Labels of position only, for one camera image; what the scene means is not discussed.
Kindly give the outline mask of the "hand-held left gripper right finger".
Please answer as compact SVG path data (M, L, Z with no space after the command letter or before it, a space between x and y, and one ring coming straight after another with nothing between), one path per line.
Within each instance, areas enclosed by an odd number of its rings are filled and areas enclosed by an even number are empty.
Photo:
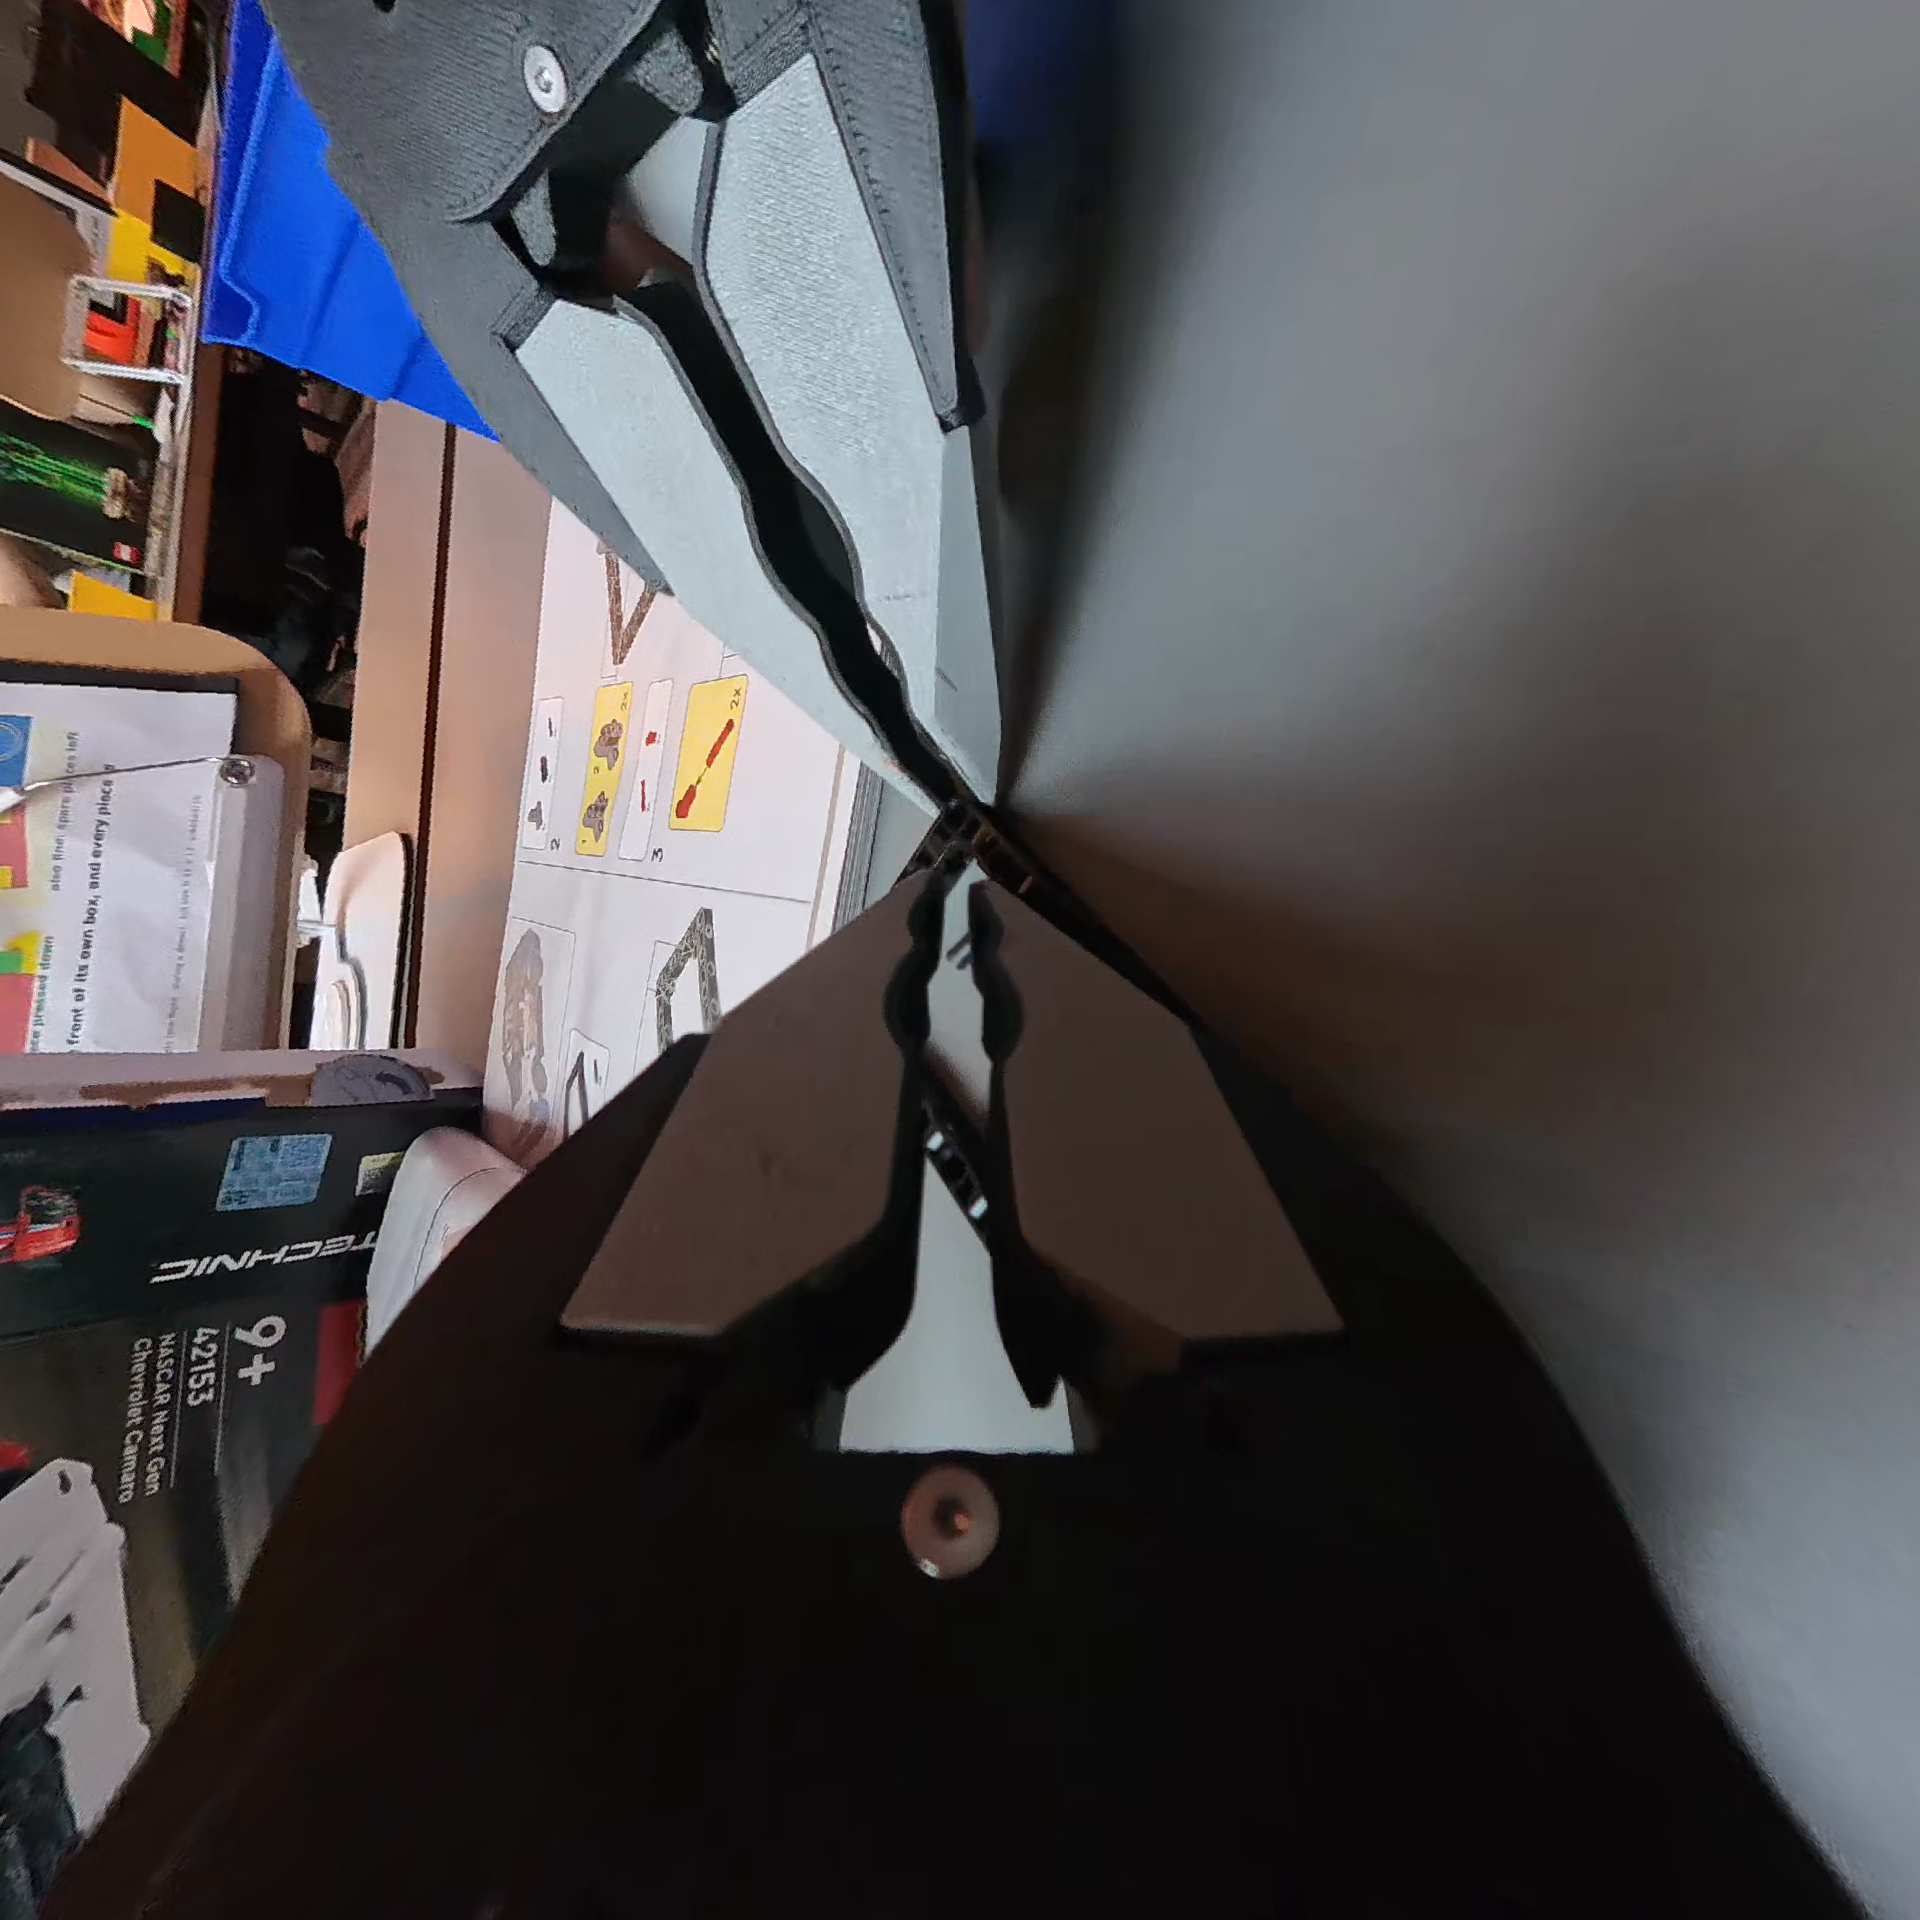
M1026 1398L1123 1403L1221 1353L1341 1339L1188 1022L990 880L966 932L993 1296Z

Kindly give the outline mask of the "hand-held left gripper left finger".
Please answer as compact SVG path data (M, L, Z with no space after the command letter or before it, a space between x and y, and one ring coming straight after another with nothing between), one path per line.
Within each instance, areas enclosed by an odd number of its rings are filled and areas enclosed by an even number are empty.
M947 876L925 871L730 1014L562 1312L579 1337L770 1353L851 1388L915 1298L929 983Z

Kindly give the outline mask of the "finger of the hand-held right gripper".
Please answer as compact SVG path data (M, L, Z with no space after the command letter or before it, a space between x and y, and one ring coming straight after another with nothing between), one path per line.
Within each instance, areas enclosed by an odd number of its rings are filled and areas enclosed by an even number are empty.
M940 666L945 434L906 345L854 324L826 371L774 352L774 408L698 292L555 302L518 369L678 607L906 794L970 798L970 690Z
M996 590L977 434L932 411L817 57L722 127L705 271L774 447L843 543L907 719L966 801L995 801Z

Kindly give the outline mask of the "blue plastic bin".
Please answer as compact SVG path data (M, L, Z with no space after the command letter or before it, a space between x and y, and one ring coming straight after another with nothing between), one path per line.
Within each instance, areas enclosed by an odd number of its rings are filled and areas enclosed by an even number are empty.
M964 17L980 222L996 238L1088 106L1113 4L974 2ZM224 8L221 155L202 335L491 441L382 246L333 184L328 136L256 2Z

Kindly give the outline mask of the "black rectangular lego frame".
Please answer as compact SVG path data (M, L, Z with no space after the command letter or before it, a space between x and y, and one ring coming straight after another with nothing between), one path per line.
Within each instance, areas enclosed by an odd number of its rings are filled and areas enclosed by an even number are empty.
M925 1153L972 1233L988 1239L990 1196L979 1174L993 1118L993 1056L985 1044L985 1003L977 986L972 894L995 882L1026 905L1043 876L988 810L947 807L912 855L907 878L936 878L942 891L940 954L925 991L929 1074Z

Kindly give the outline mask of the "printed task sheet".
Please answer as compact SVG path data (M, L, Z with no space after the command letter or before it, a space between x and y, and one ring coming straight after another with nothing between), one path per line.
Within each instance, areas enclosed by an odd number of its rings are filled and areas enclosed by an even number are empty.
M286 1043L310 742L244 641L5 608L5 1056Z

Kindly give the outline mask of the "green patterned black box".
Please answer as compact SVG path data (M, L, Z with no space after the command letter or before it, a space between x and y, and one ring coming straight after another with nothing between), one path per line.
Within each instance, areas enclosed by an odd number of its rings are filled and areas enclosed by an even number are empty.
M2 400L2 529L93 560L144 564L158 443Z

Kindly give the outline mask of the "lego race car box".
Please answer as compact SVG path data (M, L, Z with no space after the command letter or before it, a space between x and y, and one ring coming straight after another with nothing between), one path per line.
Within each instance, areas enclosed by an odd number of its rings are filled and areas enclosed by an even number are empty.
M427 1050L10 1054L2 1905L36 1916L193 1690L357 1371Z

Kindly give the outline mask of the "yellow box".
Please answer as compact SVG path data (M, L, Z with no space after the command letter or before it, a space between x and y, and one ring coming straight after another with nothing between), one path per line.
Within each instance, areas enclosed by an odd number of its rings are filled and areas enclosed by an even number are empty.
M105 267L114 282L202 289L202 154L130 99L118 100Z

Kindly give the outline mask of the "white rounded device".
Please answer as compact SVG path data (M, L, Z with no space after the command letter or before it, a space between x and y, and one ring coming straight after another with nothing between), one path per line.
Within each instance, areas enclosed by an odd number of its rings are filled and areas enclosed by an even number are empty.
M413 916L413 843L378 834L338 852L321 889L309 1048L396 1050Z

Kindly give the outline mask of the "lego instruction booklet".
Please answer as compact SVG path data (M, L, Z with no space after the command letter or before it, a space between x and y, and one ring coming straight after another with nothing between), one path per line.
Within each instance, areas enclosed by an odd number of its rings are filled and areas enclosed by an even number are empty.
M370 1339L525 1169L880 889L875 772L515 472L454 491L442 643L412 1032L475 1071L483 1143L404 1162Z

